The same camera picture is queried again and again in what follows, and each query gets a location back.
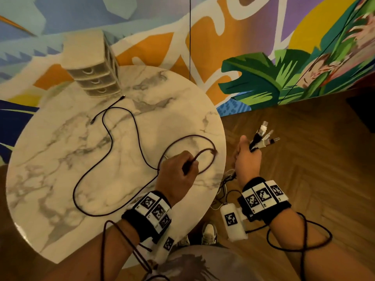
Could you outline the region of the person's right shoe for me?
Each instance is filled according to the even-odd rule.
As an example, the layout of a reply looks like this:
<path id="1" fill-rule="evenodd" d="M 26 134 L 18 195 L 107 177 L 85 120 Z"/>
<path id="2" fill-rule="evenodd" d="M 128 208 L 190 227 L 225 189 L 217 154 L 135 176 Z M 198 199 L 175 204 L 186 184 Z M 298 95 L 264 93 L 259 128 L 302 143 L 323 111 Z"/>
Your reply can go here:
<path id="1" fill-rule="evenodd" d="M 217 244 L 217 237 L 216 226 L 211 222 L 205 223 L 202 229 L 201 245 L 215 245 Z"/>

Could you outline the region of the person's left hand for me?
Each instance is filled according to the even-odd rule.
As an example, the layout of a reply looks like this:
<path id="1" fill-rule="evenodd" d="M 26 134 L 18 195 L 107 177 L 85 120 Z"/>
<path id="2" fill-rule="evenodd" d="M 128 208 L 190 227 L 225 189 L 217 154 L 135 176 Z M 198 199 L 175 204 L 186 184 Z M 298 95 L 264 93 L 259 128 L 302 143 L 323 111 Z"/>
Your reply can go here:
<path id="1" fill-rule="evenodd" d="M 155 191 L 164 195 L 172 208 L 188 193 L 197 176 L 177 176 L 164 171 L 164 162 L 156 180 Z"/>

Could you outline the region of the person's right forearm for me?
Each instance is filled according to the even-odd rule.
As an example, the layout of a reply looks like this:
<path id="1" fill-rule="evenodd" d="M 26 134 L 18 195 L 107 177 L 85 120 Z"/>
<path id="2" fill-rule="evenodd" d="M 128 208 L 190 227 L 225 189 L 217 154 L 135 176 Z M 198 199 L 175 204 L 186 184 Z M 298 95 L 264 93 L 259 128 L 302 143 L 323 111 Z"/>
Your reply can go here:
<path id="1" fill-rule="evenodd" d="M 275 217 L 269 228 L 280 247 L 288 250 L 301 250 L 304 245 L 317 246 L 327 239 L 291 208 Z M 286 255 L 296 273 L 304 273 L 306 281 L 375 281 L 370 269 L 332 242 L 306 251 L 303 268 L 302 253 L 286 252 Z"/>

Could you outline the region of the person's left forearm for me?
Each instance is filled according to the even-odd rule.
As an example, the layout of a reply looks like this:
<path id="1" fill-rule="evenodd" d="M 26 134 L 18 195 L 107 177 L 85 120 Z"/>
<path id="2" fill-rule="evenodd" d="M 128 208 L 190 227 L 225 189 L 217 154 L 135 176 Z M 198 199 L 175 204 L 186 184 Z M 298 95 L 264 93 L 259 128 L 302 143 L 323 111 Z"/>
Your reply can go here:
<path id="1" fill-rule="evenodd" d="M 129 243 L 115 227 L 105 232 L 104 280 L 114 281 L 123 265 L 137 246 L 139 235 L 126 220 L 116 224 L 131 241 Z M 73 254 L 60 262 L 41 281 L 100 281 L 101 280 L 102 234 L 87 242 Z"/>

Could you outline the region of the black right wristband with markers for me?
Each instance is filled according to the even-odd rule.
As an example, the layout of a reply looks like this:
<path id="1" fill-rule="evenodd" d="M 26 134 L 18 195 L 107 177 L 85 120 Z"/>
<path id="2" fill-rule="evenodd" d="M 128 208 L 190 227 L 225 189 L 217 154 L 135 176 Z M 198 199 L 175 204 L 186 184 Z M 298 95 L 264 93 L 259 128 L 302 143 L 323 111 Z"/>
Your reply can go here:
<path id="1" fill-rule="evenodd" d="M 274 180 L 251 179 L 237 199 L 249 222 L 263 221 L 267 226 L 284 210 L 291 208 L 287 195 Z"/>

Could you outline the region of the black left wristband with markers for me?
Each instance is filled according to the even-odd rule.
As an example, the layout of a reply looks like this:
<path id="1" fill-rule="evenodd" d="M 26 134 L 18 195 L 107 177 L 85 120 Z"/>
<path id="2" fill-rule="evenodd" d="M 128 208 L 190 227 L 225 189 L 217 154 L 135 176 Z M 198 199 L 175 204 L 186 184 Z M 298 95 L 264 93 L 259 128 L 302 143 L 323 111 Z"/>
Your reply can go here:
<path id="1" fill-rule="evenodd" d="M 160 191 L 153 190 L 141 197 L 121 218 L 138 233 L 140 242 L 152 238 L 157 244 L 171 224 L 171 205 Z"/>

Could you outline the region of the person's right hand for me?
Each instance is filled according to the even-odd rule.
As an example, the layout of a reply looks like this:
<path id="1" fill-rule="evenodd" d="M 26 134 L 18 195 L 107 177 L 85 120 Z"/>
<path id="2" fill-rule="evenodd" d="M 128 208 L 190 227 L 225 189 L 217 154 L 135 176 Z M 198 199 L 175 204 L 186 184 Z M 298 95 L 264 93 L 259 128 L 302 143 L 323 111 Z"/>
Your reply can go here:
<path id="1" fill-rule="evenodd" d="M 250 180 L 260 176 L 262 153 L 260 150 L 250 151 L 249 154 L 238 155 L 238 145 L 233 153 L 233 168 L 238 184 L 243 188 Z"/>

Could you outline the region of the black wristband with markers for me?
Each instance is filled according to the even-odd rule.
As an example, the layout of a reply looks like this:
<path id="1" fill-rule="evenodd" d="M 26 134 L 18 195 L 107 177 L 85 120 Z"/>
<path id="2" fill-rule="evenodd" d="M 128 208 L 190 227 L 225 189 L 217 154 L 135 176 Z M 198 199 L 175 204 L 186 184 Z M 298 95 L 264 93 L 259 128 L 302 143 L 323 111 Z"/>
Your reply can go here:
<path id="1" fill-rule="evenodd" d="M 160 191 L 153 190 L 141 197 L 121 218 L 138 233 L 140 242 L 152 238 L 157 244 L 171 224 L 171 205 Z"/>
<path id="2" fill-rule="evenodd" d="M 237 199 L 249 222 L 263 221 L 267 226 L 284 210 L 291 208 L 287 195 L 274 180 L 251 179 Z"/>

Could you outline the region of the person's grey printed shirt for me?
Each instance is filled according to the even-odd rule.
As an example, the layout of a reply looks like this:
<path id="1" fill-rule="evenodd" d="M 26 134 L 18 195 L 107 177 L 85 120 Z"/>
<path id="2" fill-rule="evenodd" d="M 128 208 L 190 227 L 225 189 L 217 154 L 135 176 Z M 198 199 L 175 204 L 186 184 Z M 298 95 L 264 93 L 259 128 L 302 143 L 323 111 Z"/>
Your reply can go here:
<path id="1" fill-rule="evenodd" d="M 155 275 L 166 276 L 170 281 L 263 281 L 242 257 L 215 245 L 175 250 L 145 279 Z"/>

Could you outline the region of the dark furniture piece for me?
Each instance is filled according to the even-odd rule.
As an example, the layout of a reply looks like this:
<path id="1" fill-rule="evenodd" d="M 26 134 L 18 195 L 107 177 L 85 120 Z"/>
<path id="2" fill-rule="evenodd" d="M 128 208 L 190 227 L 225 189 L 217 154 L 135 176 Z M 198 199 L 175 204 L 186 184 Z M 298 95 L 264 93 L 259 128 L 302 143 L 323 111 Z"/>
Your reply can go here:
<path id="1" fill-rule="evenodd" d="M 346 102 L 369 132 L 375 134 L 375 86 L 358 88 L 356 92 Z"/>

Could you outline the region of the beige three-drawer organizer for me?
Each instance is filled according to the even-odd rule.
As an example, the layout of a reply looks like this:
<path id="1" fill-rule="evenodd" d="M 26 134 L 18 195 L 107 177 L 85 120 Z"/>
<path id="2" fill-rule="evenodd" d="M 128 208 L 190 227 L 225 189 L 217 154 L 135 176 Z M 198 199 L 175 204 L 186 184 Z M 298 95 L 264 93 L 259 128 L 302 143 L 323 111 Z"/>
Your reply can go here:
<path id="1" fill-rule="evenodd" d="M 121 91 L 119 64 L 102 30 L 68 34 L 63 42 L 61 67 L 89 97 Z"/>

